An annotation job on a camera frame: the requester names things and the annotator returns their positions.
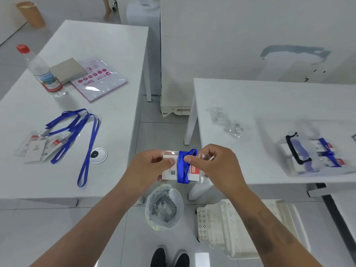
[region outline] pink booklet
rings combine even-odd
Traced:
[[[120,73],[113,72],[99,58],[94,57],[78,63],[87,70],[87,74],[72,80],[71,84],[89,102],[93,102],[127,83],[127,80]]]

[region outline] person's leg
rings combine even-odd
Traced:
[[[163,247],[159,247],[152,256],[150,267],[166,267],[166,253]]]
[[[106,10],[105,15],[104,15],[104,20],[108,21],[112,11],[111,11],[111,8],[110,8],[110,5],[109,5],[109,0],[103,0],[103,2],[104,2],[104,5],[105,5],[105,10]]]
[[[189,256],[187,252],[180,251],[176,256],[174,267],[189,267]]]

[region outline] black handle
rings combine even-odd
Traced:
[[[301,160],[301,159],[299,158],[299,155],[298,155],[298,153],[296,152],[296,149],[294,148],[293,144],[291,143],[291,138],[297,136],[297,134],[298,134],[298,133],[296,132],[296,133],[294,133],[293,136],[287,135],[287,136],[286,136],[286,141],[287,141],[288,147],[289,147],[290,150],[291,150],[291,154],[292,154],[293,157],[296,159],[296,162],[297,162],[299,165],[303,165],[305,162],[311,161],[312,158],[309,157],[307,160]]]

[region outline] bottle label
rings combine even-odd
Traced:
[[[60,84],[58,79],[51,73],[51,71],[41,76],[34,76],[48,92],[55,93],[63,88],[62,84]]]

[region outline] plastic water bottle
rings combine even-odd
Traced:
[[[16,46],[17,50],[24,55],[26,66],[42,86],[55,97],[65,95],[66,90],[58,79],[51,73],[50,67],[41,57],[29,50],[29,47],[20,44]]]

